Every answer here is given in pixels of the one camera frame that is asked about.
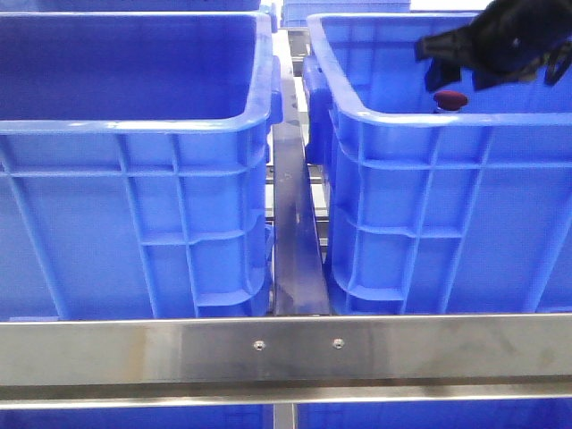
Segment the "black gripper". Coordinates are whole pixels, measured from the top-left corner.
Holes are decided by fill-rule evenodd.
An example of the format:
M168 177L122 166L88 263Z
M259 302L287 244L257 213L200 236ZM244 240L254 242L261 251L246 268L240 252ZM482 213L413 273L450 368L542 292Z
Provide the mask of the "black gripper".
M560 55L570 38L569 1L493 1L467 25L420 38L415 58L433 59L425 73L428 92L460 81L460 67L473 71L473 89L483 91Z

